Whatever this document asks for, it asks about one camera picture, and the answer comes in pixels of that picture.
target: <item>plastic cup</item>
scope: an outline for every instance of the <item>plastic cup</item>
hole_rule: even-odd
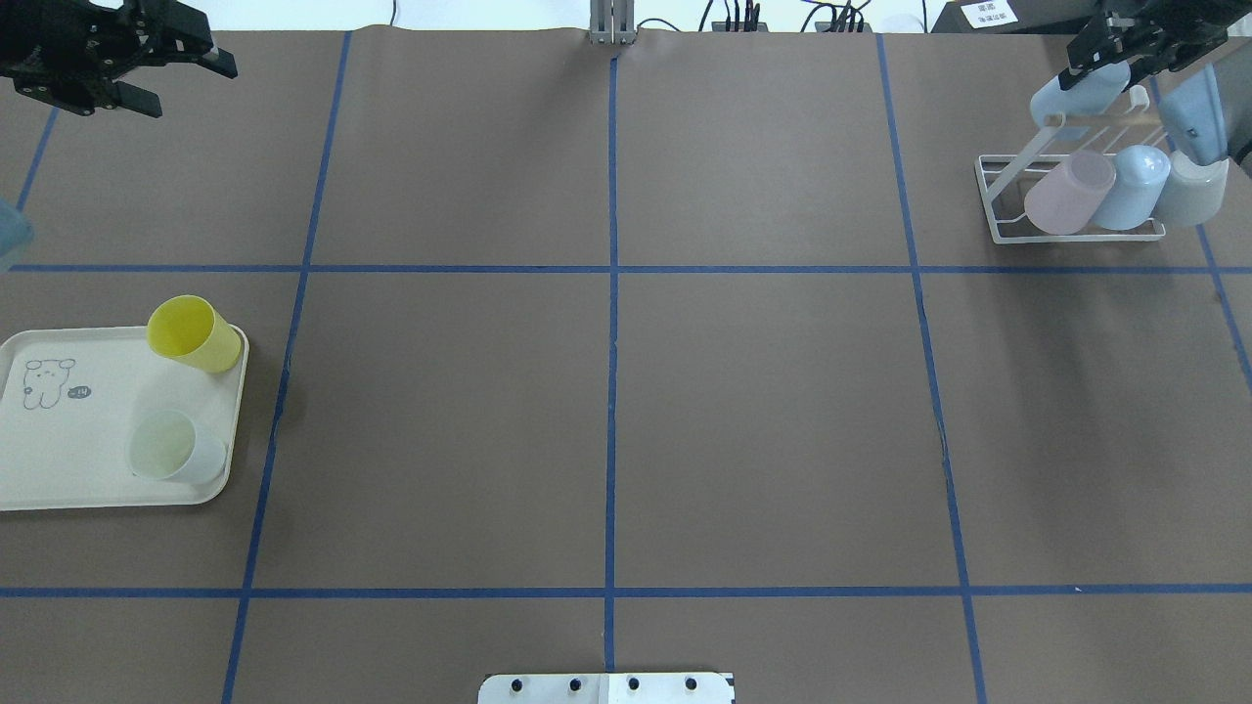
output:
[[[1131,65],[1126,61],[1109,64],[1083,76],[1083,80],[1060,89],[1060,79],[1053,76],[1030,96],[1030,116],[1043,127],[1048,115],[1098,115],[1117,101],[1117,96],[1131,81]],[[1089,128],[1067,127],[1057,133],[1062,142],[1082,139]]]
[[[1169,164],[1173,168],[1152,217],[1172,227],[1207,223],[1222,209],[1222,200],[1226,199],[1229,159],[1199,167],[1187,154],[1174,152],[1169,157]]]
[[[1116,182],[1108,157],[1079,149],[1027,192],[1025,215],[1048,234],[1074,234],[1087,227]]]
[[[208,301],[178,296],[148,318],[148,347],[162,357],[218,373],[239,361],[243,341]]]
[[[156,411],[130,433],[126,462],[140,479],[208,484],[227,466],[227,443],[182,411]]]
[[[1152,217],[1169,178],[1169,157],[1156,147],[1136,144],[1113,158],[1117,183],[1092,223],[1104,229],[1134,229]]]

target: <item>cup drying rack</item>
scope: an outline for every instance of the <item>cup drying rack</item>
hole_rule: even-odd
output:
[[[1164,237],[1164,225],[1149,218],[1133,229],[1112,230],[1088,224],[1074,234],[1049,234],[1037,228],[1025,215],[1025,194],[1039,183],[1069,153],[1079,149],[1097,149],[1109,158],[1118,143],[1158,145],[1166,139],[1161,118],[1149,110],[1148,91],[1142,85],[1129,90],[1131,106],[1119,114],[1102,115],[1048,115],[1044,127],[1018,154],[983,154],[974,163],[978,190],[983,199],[987,224],[992,241],[997,244],[1028,244],[1038,242],[1156,242]],[[1059,153],[1044,154],[1044,149],[1057,143],[1057,134],[1064,128],[1088,128],[1082,142]],[[1141,135],[1133,142],[1123,142]]]

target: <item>gray cup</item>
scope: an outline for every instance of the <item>gray cup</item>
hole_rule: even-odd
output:
[[[1152,217],[1169,227],[1194,227],[1208,222],[1222,209],[1231,160],[1199,167],[1182,152],[1174,152],[1169,163],[1173,168]]]

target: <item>cartoon bear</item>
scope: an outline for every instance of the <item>cartoon bear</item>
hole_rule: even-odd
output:
[[[61,387],[70,378],[74,360],[33,360],[26,362],[26,376],[23,378],[23,391],[26,393],[23,406],[28,411],[51,408],[61,400]]]

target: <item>black device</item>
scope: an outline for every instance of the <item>black device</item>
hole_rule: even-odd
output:
[[[90,115],[98,108],[162,115],[160,98],[118,79],[139,66],[197,64],[235,78],[204,13],[177,0],[0,0],[0,76],[29,98]]]
[[[979,0],[948,3],[935,33],[1075,34],[1060,88],[1087,74],[1131,63],[1134,85],[1163,70],[1179,71],[1227,40],[1227,28],[1252,13],[1252,0],[1000,0],[1018,21],[974,28],[962,10]]]
[[[1090,21],[1069,43],[1069,90],[1090,71],[1131,63],[1134,85],[1166,69],[1179,71],[1226,44],[1227,28],[1252,13],[1252,0],[1101,0]]]

